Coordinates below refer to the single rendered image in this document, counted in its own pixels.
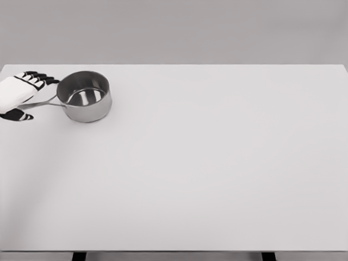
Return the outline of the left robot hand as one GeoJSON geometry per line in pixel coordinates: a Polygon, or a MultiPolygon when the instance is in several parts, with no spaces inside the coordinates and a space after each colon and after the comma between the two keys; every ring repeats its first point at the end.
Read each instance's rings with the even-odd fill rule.
{"type": "Polygon", "coordinates": [[[34,117],[18,107],[40,90],[60,80],[36,71],[24,71],[0,81],[0,118],[9,121],[29,121],[34,117]]]}

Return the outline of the steel saucepan with long handle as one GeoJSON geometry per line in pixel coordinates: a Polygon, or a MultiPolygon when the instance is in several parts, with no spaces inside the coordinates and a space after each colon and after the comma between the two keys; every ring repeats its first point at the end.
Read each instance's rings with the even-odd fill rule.
{"type": "Polygon", "coordinates": [[[107,78],[94,71],[78,71],[63,78],[57,85],[56,94],[44,102],[28,103],[18,108],[25,110],[43,105],[57,106],[72,120],[90,123],[104,118],[111,110],[112,96],[107,78]]]}

